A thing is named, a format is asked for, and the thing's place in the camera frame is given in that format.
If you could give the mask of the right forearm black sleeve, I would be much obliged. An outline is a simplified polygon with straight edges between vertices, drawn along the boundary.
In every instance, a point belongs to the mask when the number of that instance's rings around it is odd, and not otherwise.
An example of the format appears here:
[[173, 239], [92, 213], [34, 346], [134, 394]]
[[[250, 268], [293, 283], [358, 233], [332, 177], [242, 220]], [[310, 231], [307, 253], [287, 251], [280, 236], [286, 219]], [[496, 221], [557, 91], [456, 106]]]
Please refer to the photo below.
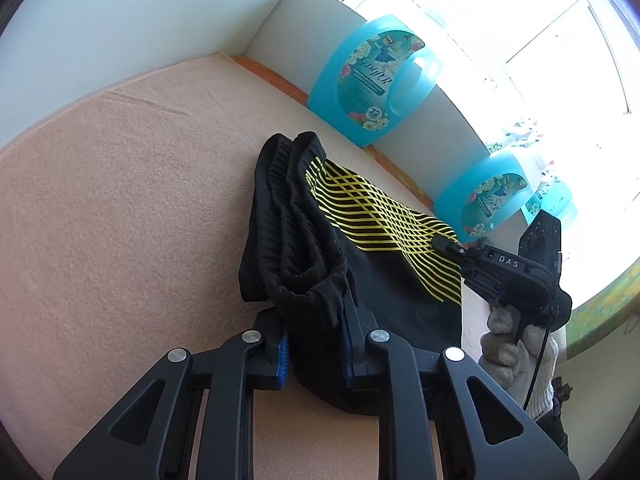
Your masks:
[[527, 405], [529, 416], [565, 455], [568, 435], [562, 423], [562, 405], [570, 400], [572, 391], [573, 387], [558, 376], [546, 386], [536, 386]]

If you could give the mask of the right white knit glove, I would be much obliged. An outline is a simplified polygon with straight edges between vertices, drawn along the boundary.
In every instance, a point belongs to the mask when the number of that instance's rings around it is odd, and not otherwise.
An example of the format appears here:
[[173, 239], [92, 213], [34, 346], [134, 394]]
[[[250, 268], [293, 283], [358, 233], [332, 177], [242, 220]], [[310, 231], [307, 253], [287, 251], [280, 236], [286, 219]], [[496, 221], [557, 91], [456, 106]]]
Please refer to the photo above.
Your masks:
[[520, 340], [512, 335], [513, 320], [505, 308], [495, 308], [487, 320], [489, 332], [480, 338], [480, 367], [527, 413], [527, 405], [536, 386], [552, 381], [559, 356], [558, 344], [546, 333], [529, 325]]

